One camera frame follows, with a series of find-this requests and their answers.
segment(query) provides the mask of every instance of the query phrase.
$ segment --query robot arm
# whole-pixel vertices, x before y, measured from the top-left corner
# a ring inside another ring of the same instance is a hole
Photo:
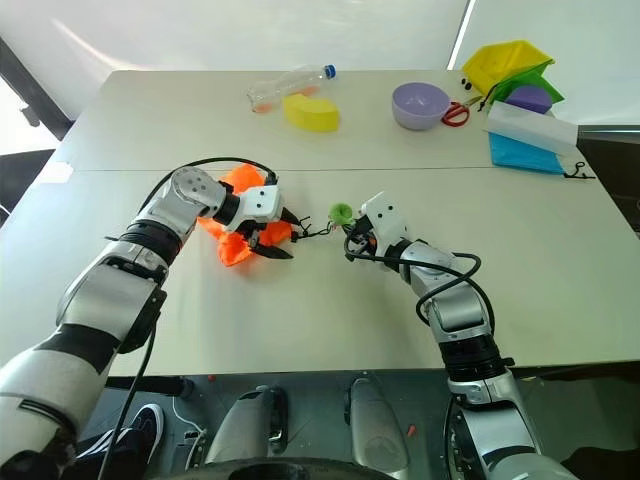
[[[347,247],[355,243],[361,252],[386,258],[385,267],[396,271],[419,297],[455,280],[438,267],[457,270],[456,256],[422,240],[412,241],[384,192],[367,201],[360,213]],[[354,256],[347,253],[347,258]],[[455,402],[447,441],[457,471],[469,479],[575,478],[540,455],[516,381],[507,368],[509,361],[500,356],[493,338],[490,307],[478,291],[463,281],[435,294],[420,308],[438,342]]]
[[[0,478],[57,478],[73,461],[113,359],[146,342],[166,298],[168,269],[199,216],[241,232],[257,253],[290,258],[258,242],[269,222],[298,223],[277,185],[234,195],[203,170],[178,169],[69,286],[53,335],[0,370]]]

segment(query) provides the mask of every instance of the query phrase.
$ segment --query purple object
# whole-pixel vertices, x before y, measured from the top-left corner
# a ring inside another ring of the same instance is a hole
[[[549,92],[534,85],[523,85],[516,88],[507,97],[505,103],[543,114],[547,113],[553,105]]]
[[[451,106],[449,96],[429,83],[405,83],[393,91],[393,116],[409,130],[433,127]]]

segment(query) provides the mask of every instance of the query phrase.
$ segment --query plastic bottle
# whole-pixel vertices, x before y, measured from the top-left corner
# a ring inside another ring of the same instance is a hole
[[[287,95],[311,95],[320,88],[324,80],[331,80],[335,76],[336,67],[333,65],[305,65],[283,74],[276,80],[256,82],[247,92],[251,110],[264,113],[277,107]]]

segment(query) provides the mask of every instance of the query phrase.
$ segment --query black sneaker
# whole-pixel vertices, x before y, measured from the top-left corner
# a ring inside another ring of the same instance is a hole
[[[136,416],[133,417],[129,428],[133,430],[140,430],[144,433],[144,438],[148,442],[149,456],[147,463],[151,460],[153,452],[160,443],[162,438],[162,430],[164,426],[164,413],[160,405],[155,403],[149,403],[138,410]]]

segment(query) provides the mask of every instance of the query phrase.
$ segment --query yellow sponge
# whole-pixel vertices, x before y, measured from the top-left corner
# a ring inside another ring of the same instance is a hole
[[[282,105],[289,122],[310,132],[332,132],[340,124],[338,107],[327,98],[309,98],[296,93],[285,97]]]

